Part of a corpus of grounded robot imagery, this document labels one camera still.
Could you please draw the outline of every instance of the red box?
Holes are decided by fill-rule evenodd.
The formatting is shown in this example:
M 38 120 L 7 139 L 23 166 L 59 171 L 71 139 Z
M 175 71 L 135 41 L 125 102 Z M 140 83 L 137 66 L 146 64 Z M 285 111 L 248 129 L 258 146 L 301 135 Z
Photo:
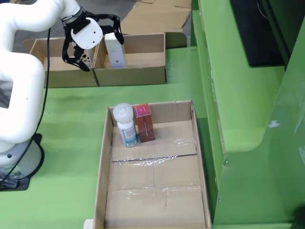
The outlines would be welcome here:
M 141 142 L 155 140 L 153 132 L 152 112 L 148 104 L 133 107 L 137 119 Z

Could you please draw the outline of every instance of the bottle label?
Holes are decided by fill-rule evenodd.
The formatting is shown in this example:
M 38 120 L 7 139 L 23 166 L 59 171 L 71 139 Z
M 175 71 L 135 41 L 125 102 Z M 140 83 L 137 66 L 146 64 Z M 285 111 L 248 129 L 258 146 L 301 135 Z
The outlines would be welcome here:
M 137 132 L 135 131 L 135 126 L 128 130 L 123 130 L 124 139 L 127 147 L 134 147 L 137 142 Z

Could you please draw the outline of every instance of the white bottle cap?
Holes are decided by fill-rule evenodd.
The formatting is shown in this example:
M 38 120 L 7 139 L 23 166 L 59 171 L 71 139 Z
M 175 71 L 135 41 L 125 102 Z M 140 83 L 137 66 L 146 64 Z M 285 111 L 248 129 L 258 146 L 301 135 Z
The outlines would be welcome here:
M 113 109 L 114 119 L 122 124 L 126 124 L 133 120 L 133 109 L 129 104 L 118 104 Z

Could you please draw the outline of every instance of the cardboard tray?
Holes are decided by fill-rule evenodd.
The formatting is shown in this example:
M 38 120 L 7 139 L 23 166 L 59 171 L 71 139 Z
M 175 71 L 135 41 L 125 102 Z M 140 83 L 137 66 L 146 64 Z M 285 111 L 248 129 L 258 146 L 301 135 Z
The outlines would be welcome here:
M 187 38 L 180 32 L 125 36 L 128 69 L 108 69 L 111 67 L 105 62 L 107 52 L 103 40 L 92 49 L 90 72 L 63 62 L 63 42 L 64 38 L 50 38 L 50 88 L 166 83 L 165 48 L 186 47 Z M 47 39 L 25 40 L 23 44 L 47 70 Z M 73 53 L 70 44 L 68 54 L 73 57 Z
M 107 109 L 94 229 L 211 228 L 192 101 L 149 104 L 156 140 L 122 146 Z
M 166 83 L 165 33 L 124 36 L 126 69 L 112 69 L 105 40 L 97 47 L 93 69 L 100 86 Z

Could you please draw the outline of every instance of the green surface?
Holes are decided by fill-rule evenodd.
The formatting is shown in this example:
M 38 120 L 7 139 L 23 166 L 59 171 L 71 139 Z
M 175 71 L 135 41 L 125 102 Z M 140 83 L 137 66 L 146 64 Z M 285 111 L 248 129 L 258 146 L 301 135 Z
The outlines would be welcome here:
M 229 0 L 201 0 L 214 93 L 226 152 L 261 143 L 283 67 L 251 68 Z
M 290 223 L 275 224 L 242 224 L 242 225 L 213 225 L 213 229 L 290 229 Z
M 167 84 L 49 90 L 39 128 L 45 162 L 27 191 L 1 193 L 1 228 L 80 229 L 93 218 L 107 106 L 193 99 L 206 132 L 197 48 L 166 56 Z
M 205 33 L 203 31 L 202 21 L 198 10 L 193 10 L 194 37 L 198 46 L 198 55 L 200 68 L 202 72 L 203 94 L 206 104 L 209 130 L 204 135 L 205 146 L 210 146 L 210 150 L 205 150 L 205 161 L 207 171 L 207 187 L 209 190 L 210 210 L 214 218 L 218 186 L 222 172 L 224 160 L 221 140 L 218 129 L 216 108 L 214 103 L 212 80 L 210 77 L 211 67 L 209 65 L 209 55 L 206 47 Z
M 260 146 L 231 152 L 214 224 L 291 222 L 305 206 L 305 22 Z

